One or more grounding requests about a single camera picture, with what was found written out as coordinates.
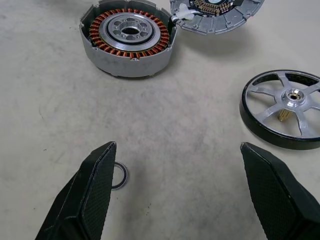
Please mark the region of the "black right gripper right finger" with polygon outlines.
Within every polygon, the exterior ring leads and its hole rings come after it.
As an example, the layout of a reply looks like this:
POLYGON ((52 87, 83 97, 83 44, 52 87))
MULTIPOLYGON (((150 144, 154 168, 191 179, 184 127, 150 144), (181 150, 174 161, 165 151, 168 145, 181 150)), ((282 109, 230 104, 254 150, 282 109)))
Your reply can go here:
POLYGON ((320 240, 320 203, 288 166, 249 142, 240 146, 251 201, 268 240, 320 240))

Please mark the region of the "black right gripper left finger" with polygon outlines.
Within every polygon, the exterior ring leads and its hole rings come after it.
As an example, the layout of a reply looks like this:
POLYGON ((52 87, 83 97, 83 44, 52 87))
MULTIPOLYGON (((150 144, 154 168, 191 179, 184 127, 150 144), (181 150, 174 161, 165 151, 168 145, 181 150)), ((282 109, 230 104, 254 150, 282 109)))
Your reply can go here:
POLYGON ((117 144, 93 150, 57 194, 35 240, 101 240, 111 198, 117 144))

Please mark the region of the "black and silver rotor wheel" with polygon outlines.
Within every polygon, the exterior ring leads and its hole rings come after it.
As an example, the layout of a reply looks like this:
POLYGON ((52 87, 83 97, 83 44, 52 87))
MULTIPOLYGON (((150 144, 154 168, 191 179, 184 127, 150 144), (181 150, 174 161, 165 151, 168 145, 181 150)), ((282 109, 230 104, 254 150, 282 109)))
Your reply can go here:
POLYGON ((239 103, 241 119, 253 134, 275 146, 291 150, 320 148, 320 134, 308 124, 305 116, 308 110, 320 112, 320 103, 315 102, 311 96, 315 92, 320 92, 320 76, 291 69, 263 72, 253 77, 243 88, 239 103), (249 93, 270 96, 274 104, 254 114, 248 105, 249 93), (279 132, 264 123, 280 113, 296 117, 299 136, 279 132))

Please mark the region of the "grey motor housing copper windings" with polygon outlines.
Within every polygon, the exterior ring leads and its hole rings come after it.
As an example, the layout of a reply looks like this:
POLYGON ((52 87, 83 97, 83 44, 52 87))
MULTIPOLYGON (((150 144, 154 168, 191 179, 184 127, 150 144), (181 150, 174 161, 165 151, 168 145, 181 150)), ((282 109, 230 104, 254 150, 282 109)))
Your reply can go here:
POLYGON ((171 17, 148 0, 100 0, 80 19, 85 53, 115 77, 152 76, 169 64, 173 52, 177 27, 171 17))

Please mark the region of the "round grey metal part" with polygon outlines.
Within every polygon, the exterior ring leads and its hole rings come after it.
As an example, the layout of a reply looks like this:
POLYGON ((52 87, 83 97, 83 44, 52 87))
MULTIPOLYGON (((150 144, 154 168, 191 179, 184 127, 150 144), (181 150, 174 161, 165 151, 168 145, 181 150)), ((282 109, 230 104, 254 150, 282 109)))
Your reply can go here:
POLYGON ((170 0, 171 20, 201 35, 230 32, 254 16, 265 0, 170 0))

